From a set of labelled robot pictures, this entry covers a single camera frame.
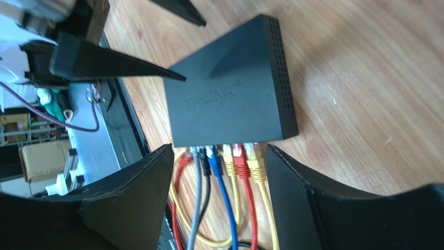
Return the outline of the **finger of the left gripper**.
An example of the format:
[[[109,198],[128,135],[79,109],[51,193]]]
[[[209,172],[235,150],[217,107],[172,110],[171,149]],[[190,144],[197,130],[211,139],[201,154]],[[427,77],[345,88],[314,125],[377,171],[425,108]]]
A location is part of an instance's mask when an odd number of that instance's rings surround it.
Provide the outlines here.
[[[189,0],[152,0],[152,2],[196,26],[205,27],[207,24]]]

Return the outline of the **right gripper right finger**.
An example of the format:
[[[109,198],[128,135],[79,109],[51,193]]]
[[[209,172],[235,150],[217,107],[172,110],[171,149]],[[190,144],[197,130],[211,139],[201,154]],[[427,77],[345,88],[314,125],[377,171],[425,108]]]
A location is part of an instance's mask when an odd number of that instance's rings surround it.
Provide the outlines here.
[[[281,249],[443,249],[443,184],[381,196],[340,183],[267,145]]]

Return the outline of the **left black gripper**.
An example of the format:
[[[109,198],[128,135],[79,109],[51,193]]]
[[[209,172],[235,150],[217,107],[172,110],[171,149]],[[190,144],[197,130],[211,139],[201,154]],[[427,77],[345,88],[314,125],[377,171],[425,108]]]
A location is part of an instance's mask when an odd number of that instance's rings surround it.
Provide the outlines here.
[[[69,81],[119,77],[186,80],[151,62],[96,45],[110,10],[109,1],[20,1],[20,4],[24,14],[19,18],[19,27],[45,38],[20,46],[28,57],[29,70],[24,73],[27,85],[67,87]]]

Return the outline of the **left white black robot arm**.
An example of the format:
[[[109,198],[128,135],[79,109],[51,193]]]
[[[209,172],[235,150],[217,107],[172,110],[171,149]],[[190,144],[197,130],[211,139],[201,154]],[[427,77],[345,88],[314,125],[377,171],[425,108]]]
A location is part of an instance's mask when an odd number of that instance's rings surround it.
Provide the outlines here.
[[[1,1],[1,81],[64,89],[120,77],[186,78],[100,44],[109,1]]]

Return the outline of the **black network switch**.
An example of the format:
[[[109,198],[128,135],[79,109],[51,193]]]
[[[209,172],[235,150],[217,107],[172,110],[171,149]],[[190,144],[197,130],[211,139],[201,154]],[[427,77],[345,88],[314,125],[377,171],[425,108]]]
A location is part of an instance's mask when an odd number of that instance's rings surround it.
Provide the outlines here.
[[[298,135],[279,21],[258,15],[171,66],[164,80],[175,147]]]

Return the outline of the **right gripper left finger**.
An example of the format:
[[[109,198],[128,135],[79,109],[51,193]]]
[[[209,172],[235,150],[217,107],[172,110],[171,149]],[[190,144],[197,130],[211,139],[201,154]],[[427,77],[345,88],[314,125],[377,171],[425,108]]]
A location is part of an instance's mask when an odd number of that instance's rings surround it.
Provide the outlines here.
[[[157,249],[174,164],[165,144],[66,195],[1,195],[1,249]]]

